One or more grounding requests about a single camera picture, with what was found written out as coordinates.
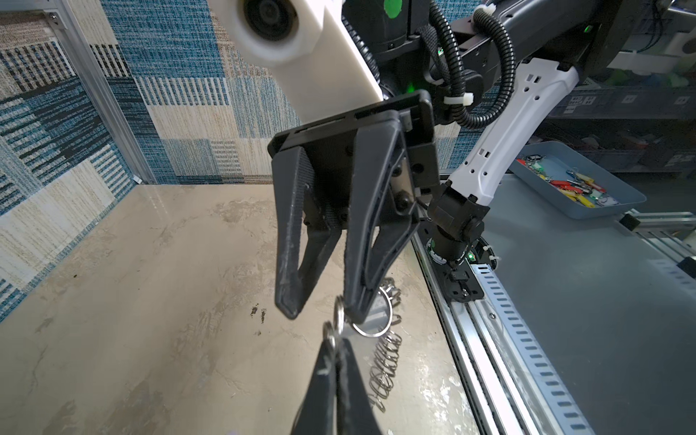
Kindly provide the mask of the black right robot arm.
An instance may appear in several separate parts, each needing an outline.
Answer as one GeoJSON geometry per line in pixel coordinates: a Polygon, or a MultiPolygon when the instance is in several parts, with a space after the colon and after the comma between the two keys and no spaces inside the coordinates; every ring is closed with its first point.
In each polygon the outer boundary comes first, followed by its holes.
{"type": "Polygon", "coordinates": [[[465,260],[482,252],[498,183],[581,72],[613,59],[633,21],[627,1],[506,1],[455,23],[432,7],[420,35],[434,66],[427,90],[270,142],[278,309],[301,313],[345,239],[344,310],[366,319],[421,218],[445,297],[480,298],[465,260]]]}

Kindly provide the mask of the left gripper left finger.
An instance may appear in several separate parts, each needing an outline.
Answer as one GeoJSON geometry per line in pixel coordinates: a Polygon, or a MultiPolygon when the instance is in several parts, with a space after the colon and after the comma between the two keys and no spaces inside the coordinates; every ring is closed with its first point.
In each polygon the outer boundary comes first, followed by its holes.
{"type": "Polygon", "coordinates": [[[336,351],[330,339],[322,342],[304,400],[291,433],[328,435],[335,432],[337,384],[336,351]]]}

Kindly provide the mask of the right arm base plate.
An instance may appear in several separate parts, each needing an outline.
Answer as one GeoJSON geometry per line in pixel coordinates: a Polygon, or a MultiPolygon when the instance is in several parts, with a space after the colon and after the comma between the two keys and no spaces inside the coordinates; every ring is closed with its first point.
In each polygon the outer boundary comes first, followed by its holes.
{"type": "Polygon", "coordinates": [[[498,266],[500,258],[495,254],[493,246],[480,237],[466,251],[459,260],[447,262],[438,256],[435,251],[435,242],[430,239],[426,249],[430,256],[435,279],[440,288],[440,293],[448,303],[467,303],[480,300],[484,297],[484,291],[478,283],[471,266],[488,265],[493,270],[498,266]]]}

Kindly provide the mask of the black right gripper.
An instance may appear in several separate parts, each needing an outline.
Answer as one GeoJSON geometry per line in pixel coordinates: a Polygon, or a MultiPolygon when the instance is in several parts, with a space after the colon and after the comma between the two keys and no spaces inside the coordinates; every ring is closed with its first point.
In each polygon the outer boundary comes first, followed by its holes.
{"type": "Polygon", "coordinates": [[[439,180],[431,96],[415,91],[277,134],[268,145],[277,211],[275,305],[295,319],[341,235],[344,306],[366,319],[418,226],[418,193],[439,180]]]}

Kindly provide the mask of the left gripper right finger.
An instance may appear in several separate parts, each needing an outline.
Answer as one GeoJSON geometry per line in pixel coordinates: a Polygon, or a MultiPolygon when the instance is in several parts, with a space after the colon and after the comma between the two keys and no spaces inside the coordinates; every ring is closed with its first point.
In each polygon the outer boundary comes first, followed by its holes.
{"type": "Polygon", "coordinates": [[[353,346],[344,338],[337,341],[336,374],[337,433],[381,435],[353,346]]]}

